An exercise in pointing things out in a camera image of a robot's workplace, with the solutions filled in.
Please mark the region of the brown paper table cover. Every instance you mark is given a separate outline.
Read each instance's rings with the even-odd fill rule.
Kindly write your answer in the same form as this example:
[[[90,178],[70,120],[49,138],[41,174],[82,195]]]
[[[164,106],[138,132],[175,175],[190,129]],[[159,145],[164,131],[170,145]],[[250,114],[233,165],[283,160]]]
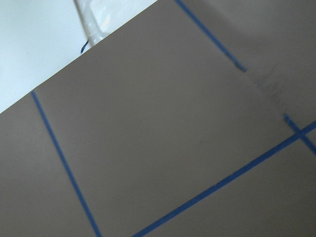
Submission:
[[[313,237],[316,3],[159,0],[0,116],[3,237]]]

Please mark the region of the clear plastic bag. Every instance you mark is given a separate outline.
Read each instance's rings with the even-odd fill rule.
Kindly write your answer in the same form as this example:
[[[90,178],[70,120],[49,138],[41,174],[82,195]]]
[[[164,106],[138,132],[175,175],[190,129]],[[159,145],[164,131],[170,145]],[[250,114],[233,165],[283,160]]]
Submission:
[[[88,41],[92,46],[140,14],[155,0],[75,0]]]

